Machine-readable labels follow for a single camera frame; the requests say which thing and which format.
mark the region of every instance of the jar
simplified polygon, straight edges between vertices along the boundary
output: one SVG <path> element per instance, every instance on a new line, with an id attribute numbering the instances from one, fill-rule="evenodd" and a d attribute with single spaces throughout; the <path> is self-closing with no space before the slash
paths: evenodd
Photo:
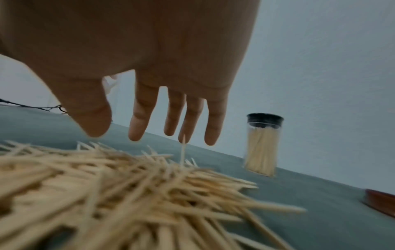
<path id="1" fill-rule="evenodd" d="M 284 118 L 275 114 L 247 115 L 247 151 L 244 167 L 255 173 L 274 176 L 277 147 Z"/>

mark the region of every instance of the human hand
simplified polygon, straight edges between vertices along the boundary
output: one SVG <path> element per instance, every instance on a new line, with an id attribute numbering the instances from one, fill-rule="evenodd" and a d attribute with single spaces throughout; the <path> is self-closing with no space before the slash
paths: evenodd
<path id="1" fill-rule="evenodd" d="M 213 145 L 228 92 L 246 51 L 258 0 L 4 0 L 0 53 L 29 66 L 90 136 L 104 134 L 111 109 L 103 76 L 136 71 L 129 138 L 148 125 L 160 86 L 168 88 L 166 135 L 188 142 L 209 108 L 205 141 Z"/>

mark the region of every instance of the red object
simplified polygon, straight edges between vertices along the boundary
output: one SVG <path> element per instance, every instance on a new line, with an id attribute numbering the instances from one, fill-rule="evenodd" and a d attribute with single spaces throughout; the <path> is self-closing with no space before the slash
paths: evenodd
<path id="1" fill-rule="evenodd" d="M 395 218 L 395 195 L 366 189 L 362 202 L 379 212 Z"/>

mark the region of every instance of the black cable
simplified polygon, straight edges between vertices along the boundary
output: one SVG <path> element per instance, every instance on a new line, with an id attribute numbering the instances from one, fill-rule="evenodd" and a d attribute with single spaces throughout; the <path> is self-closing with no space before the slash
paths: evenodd
<path id="1" fill-rule="evenodd" d="M 48 111 L 50 112 L 51 110 L 53 110 L 54 108 L 59 109 L 60 111 L 63 112 L 63 114 L 67 114 L 67 112 L 63 109 L 62 105 L 57 105 L 57 106 L 53 106 L 53 107 L 33 107 L 33 106 L 28 106 L 28 105 L 24 105 L 24 104 L 19 104 L 19 103 L 14 103 L 14 102 L 10 102 L 4 99 L 0 98 L 0 103 L 7 103 L 7 104 L 13 104 L 16 105 L 18 107 L 27 107 L 27 108 L 35 108 L 35 109 L 39 109 L 39 110 L 44 110 L 44 111 Z"/>

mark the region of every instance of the transparent jar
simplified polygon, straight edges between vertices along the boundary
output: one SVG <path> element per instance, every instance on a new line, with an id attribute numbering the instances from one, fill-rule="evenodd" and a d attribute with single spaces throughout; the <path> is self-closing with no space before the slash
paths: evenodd
<path id="1" fill-rule="evenodd" d="M 255 173 L 274 176 L 277 147 L 284 118 L 275 114 L 247 115 L 247 150 L 244 167 Z"/>

